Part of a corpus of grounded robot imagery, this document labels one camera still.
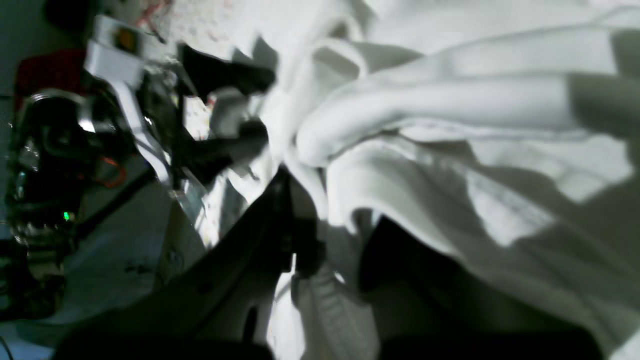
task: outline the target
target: white cloth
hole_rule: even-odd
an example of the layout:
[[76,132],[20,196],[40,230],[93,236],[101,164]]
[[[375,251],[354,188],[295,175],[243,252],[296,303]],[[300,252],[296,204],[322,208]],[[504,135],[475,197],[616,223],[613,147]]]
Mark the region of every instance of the white cloth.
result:
[[245,2],[232,38],[280,56],[260,112],[273,163],[353,241],[373,209],[640,359],[640,9],[389,4]]

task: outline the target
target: black cable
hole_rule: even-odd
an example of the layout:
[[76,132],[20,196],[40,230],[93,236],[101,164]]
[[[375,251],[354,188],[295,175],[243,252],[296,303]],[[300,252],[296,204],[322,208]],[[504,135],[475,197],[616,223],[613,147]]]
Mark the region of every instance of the black cable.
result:
[[2,336],[0,336],[0,343],[2,344],[4,351],[6,351],[6,354],[9,355],[9,360],[13,360],[13,354],[11,353],[11,350],[9,349],[9,345],[6,343],[6,341],[4,340],[4,338]]
[[131,200],[136,193],[147,184],[156,180],[156,173],[148,169],[133,182],[128,184],[116,197],[96,214],[76,226],[75,240],[79,241],[91,234],[107,217]]

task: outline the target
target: crumpled white sheet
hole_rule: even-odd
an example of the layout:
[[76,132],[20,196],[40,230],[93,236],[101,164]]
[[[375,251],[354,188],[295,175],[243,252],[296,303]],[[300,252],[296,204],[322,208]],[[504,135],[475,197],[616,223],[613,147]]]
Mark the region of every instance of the crumpled white sheet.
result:
[[358,210],[383,213],[639,359],[640,10],[620,3],[247,0],[231,40],[278,53],[270,161],[321,220],[358,241]]

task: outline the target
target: white fabric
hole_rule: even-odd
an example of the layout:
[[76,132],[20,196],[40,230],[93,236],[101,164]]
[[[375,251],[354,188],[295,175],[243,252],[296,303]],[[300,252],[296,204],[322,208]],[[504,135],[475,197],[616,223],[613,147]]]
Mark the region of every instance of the white fabric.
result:
[[356,241],[373,209],[640,359],[640,10],[618,3],[254,0],[231,37],[280,57],[260,116],[320,219]]

